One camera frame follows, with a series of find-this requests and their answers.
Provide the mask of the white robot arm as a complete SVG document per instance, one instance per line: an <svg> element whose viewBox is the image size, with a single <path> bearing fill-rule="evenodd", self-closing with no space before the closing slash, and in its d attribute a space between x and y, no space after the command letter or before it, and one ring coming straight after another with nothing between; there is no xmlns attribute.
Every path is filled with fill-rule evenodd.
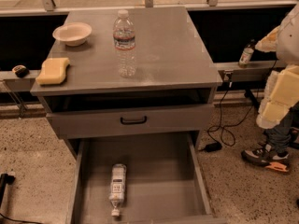
<svg viewBox="0 0 299 224"><path fill-rule="evenodd" d="M255 48L275 52L286 64L285 69L272 71L267 79L256 119L259 127L272 129L299 102L299 4Z"/></svg>

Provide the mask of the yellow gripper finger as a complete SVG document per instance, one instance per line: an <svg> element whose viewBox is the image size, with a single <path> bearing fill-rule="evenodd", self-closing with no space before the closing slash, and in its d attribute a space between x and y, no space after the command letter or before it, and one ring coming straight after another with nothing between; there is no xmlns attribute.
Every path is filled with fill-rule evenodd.
<svg viewBox="0 0 299 224"><path fill-rule="evenodd" d="M258 110L257 125L263 129L274 128L298 102L299 66L291 64L281 72L272 71Z"/></svg>

